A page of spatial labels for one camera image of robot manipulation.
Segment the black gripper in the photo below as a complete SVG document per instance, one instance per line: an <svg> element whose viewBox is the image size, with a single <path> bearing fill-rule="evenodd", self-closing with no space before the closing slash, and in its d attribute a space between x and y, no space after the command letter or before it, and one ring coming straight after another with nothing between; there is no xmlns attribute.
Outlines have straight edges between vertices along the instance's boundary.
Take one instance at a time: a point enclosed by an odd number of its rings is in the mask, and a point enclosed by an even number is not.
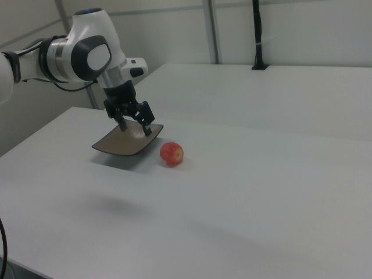
<svg viewBox="0 0 372 279"><path fill-rule="evenodd" d="M145 136L151 135L152 130L149 125L155 117L147 101L137 102L136 91L131 80L120 86L103 90L107 97L103 102L106 112L110 119L116 121L121 131L127 130L123 116L130 116L141 125Z"/></svg>

